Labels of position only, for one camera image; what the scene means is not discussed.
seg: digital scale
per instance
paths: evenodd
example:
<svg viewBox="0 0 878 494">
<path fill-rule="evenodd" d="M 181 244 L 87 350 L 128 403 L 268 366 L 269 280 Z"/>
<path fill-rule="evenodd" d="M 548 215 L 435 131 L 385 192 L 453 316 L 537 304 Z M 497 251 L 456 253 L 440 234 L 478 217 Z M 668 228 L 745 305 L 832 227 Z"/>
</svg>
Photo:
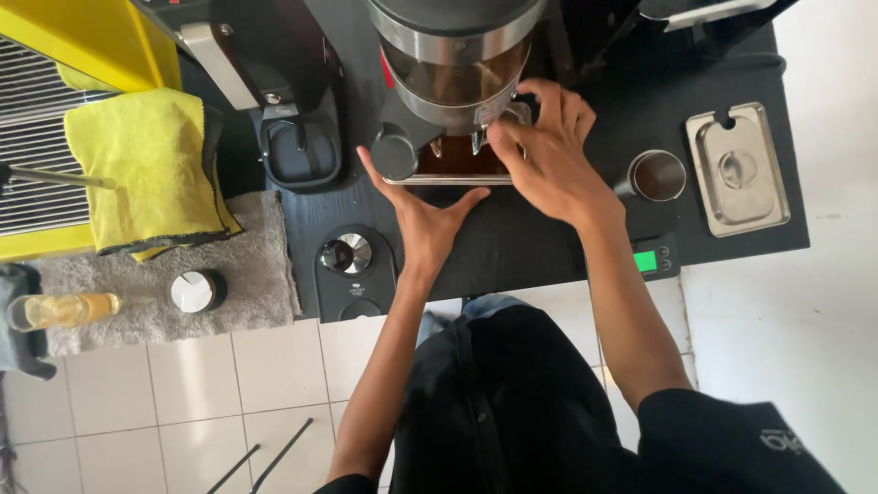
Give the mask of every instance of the digital scale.
<svg viewBox="0 0 878 494">
<path fill-rule="evenodd" d="M 680 274 L 680 254 L 674 234 L 638 240 L 631 243 L 631 248 L 644 280 L 665 280 Z"/>
</svg>

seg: finger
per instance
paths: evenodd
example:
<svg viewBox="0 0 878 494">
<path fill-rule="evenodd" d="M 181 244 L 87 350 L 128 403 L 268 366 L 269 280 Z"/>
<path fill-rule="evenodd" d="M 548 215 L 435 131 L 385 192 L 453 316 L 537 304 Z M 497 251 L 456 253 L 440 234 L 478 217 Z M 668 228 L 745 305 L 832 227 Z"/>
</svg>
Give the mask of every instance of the finger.
<svg viewBox="0 0 878 494">
<path fill-rule="evenodd" d="M 579 120 L 579 110 L 582 107 L 582 98 L 575 92 L 564 91 L 562 100 L 561 123 L 568 134 L 575 135 L 576 122 Z"/>
<path fill-rule="evenodd" d="M 576 120 L 576 129 L 574 130 L 576 138 L 580 143 L 586 141 L 586 137 L 592 131 L 597 118 L 597 113 L 592 110 L 592 107 L 586 101 L 581 101 L 579 105 L 579 119 Z"/>
<path fill-rule="evenodd" d="M 519 94 L 536 95 L 540 103 L 540 117 L 537 127 L 558 128 L 561 126 L 561 86 L 546 79 L 527 79 L 515 88 Z"/>
<path fill-rule="evenodd" d="M 525 149 L 531 144 L 533 139 L 532 128 L 518 125 L 504 120 L 497 120 L 487 130 L 488 142 L 491 149 L 500 161 L 509 170 L 509 174 L 513 177 L 529 177 L 534 174 L 534 167 L 524 161 L 524 156 L 518 150 L 516 143 L 520 143 Z"/>
<path fill-rule="evenodd" d="M 360 161 L 363 162 L 363 167 L 366 169 L 366 172 L 369 173 L 369 178 L 371 178 L 372 184 L 387 199 L 393 202 L 400 197 L 400 193 L 406 193 L 405 189 L 401 186 L 385 182 L 384 177 L 378 173 L 378 170 L 375 170 L 375 165 L 372 164 L 372 156 L 369 154 L 368 149 L 363 146 L 357 146 L 356 153 L 360 156 Z"/>
<path fill-rule="evenodd" d="M 463 222 L 466 215 L 468 215 L 482 199 L 489 195 L 491 195 L 491 189 L 486 187 L 472 189 L 467 192 L 464 197 L 460 198 L 454 206 L 448 207 L 446 211 L 453 214 L 460 222 Z"/>
</svg>

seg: black countertop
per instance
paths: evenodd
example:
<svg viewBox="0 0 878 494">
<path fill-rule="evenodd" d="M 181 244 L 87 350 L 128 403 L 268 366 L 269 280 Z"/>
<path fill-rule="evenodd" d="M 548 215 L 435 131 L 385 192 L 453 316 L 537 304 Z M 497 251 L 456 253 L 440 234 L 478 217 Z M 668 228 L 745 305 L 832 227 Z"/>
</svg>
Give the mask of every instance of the black countertop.
<svg viewBox="0 0 878 494">
<path fill-rule="evenodd" d="M 350 170 L 332 191 L 296 194 L 283 191 L 287 236 L 295 279 L 305 317 L 317 316 L 313 262 L 326 234 L 346 224 L 379 231 L 392 246 L 397 264 L 404 265 L 399 226 L 393 208 L 371 185 L 356 158 L 354 146 L 369 145 L 378 132 L 378 112 L 387 92 L 378 51 L 378 36 L 359 0 L 321 2 L 308 6 L 335 46 L 345 67 L 349 109 Z M 774 31 L 766 26 L 737 47 L 736 54 L 776 53 Z M 255 134 L 246 113 L 231 109 L 206 74 L 181 59 L 184 88 L 226 115 L 219 147 L 220 183 L 226 197 L 261 188 L 265 183 Z M 603 80 L 579 92 L 598 114 L 586 142 L 595 169 L 611 181 L 647 149 L 665 149 L 688 167 L 686 190 L 665 205 L 629 207 L 632 238 L 665 233 L 668 216 L 676 215 L 676 237 L 683 265 L 742 258 L 809 247 L 802 189 L 795 165 L 781 69 L 773 59 L 738 56 L 710 69 L 668 77 L 649 84 Z M 688 152 L 684 123 L 709 111 L 758 101 L 768 115 L 791 219 L 786 225 L 726 238 L 710 234 Z M 268 183 L 268 188 L 276 188 Z M 450 204 L 463 194 L 454 187 L 421 188 L 425 200 Z M 511 186 L 493 194 L 467 218 L 455 249 L 443 268 L 430 300 L 484 294 L 584 280 L 586 263 L 575 232 L 536 211 Z"/>
</svg>

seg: logo on shirt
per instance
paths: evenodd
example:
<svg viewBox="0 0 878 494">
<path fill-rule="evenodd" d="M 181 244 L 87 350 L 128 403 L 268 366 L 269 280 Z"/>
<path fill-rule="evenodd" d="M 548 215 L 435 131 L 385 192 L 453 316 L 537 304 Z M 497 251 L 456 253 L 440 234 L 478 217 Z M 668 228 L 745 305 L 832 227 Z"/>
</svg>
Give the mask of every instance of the logo on shirt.
<svg viewBox="0 0 878 494">
<path fill-rule="evenodd" d="M 795 432 L 787 429 L 763 429 L 762 435 L 759 436 L 762 444 L 768 446 L 774 451 L 792 451 L 795 454 L 802 454 L 805 451 L 805 445 L 802 440 L 795 435 Z"/>
</svg>

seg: coffee grinder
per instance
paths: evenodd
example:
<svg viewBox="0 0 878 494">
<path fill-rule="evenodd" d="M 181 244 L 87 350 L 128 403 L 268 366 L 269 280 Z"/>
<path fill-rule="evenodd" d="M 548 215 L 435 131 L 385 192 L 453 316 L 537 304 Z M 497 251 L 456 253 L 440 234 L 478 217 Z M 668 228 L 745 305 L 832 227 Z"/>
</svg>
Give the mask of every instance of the coffee grinder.
<svg viewBox="0 0 878 494">
<path fill-rule="evenodd" d="M 530 123 L 529 107 L 512 99 L 548 2 L 366 1 L 392 86 L 371 146 L 388 182 L 511 183 L 482 150 L 485 129 L 498 118 Z"/>
</svg>

